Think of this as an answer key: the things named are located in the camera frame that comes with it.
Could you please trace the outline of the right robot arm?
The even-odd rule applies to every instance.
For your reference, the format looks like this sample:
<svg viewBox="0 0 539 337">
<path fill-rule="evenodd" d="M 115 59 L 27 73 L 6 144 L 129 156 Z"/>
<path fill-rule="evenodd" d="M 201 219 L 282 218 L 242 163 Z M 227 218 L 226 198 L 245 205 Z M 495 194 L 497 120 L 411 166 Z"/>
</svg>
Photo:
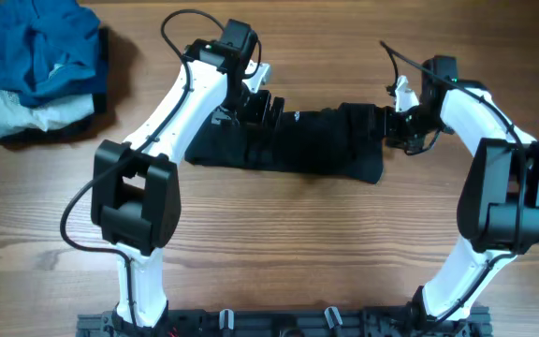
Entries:
<svg viewBox="0 0 539 337">
<path fill-rule="evenodd" d="M 457 135 L 473 157 L 457 206 L 459 237 L 444 265 L 406 306 L 403 325 L 426 335 L 470 315 L 479 295 L 518 256 L 539 244 L 539 141 L 518 128 L 457 61 L 436 55 L 416 69 L 416 94 L 400 72 L 386 90 L 385 137 L 407 155 L 432 148 L 427 135 Z"/>
</svg>

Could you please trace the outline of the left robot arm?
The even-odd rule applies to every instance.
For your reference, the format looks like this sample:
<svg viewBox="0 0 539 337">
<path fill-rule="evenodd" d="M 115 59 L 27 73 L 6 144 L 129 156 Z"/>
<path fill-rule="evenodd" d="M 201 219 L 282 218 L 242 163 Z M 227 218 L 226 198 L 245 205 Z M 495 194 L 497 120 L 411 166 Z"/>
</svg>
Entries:
<svg viewBox="0 0 539 337">
<path fill-rule="evenodd" d="M 178 78 L 149 119 L 122 142 L 95 152 L 91 220 L 118 258 L 120 300 L 114 331 L 154 336 L 168 319 L 162 250 L 179 223 L 178 168 L 213 114 L 238 125 L 239 111 L 258 94 L 270 66 L 253 61 L 259 43 L 247 23 L 230 20 L 216 40 L 197 39 L 179 57 Z"/>
</svg>

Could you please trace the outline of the black shorts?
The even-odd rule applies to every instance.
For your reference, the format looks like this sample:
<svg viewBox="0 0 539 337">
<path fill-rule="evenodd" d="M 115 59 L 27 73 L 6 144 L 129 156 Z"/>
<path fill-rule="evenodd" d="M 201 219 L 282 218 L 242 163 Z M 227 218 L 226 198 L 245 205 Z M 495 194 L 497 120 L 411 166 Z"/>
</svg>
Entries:
<svg viewBox="0 0 539 337">
<path fill-rule="evenodd" d="M 275 126 L 208 118 L 186 150 L 192 165 L 343 176 L 378 183 L 382 134 L 373 104 L 283 112 Z"/>
</svg>

